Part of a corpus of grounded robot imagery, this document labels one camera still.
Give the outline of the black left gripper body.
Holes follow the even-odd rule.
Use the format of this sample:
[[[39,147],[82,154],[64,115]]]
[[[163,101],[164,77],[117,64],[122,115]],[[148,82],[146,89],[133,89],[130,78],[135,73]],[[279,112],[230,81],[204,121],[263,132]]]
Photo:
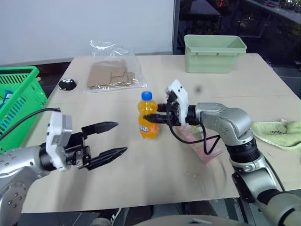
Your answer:
[[[78,169],[87,168],[91,159],[90,147],[85,144],[82,132],[71,134],[64,148],[67,166],[73,165]]]

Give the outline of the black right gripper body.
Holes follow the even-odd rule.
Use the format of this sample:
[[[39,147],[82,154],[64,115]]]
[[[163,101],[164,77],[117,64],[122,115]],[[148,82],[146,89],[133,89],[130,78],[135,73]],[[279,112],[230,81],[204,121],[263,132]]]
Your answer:
[[[176,100],[176,94],[174,92],[170,92],[166,102],[166,116],[168,125],[181,125],[179,120],[179,104]]]

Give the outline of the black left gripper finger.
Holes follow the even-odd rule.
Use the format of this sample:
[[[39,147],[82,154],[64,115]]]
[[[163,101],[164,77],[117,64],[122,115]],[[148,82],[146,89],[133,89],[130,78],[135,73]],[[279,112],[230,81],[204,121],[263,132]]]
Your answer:
[[[100,122],[93,125],[82,127],[81,130],[82,130],[83,138],[87,139],[87,137],[92,134],[104,133],[116,126],[118,126],[117,122],[105,121],[105,122]]]
[[[121,147],[102,152],[97,157],[94,157],[87,161],[87,169],[94,170],[98,167],[108,164],[116,158],[120,157],[126,150],[127,147]]]

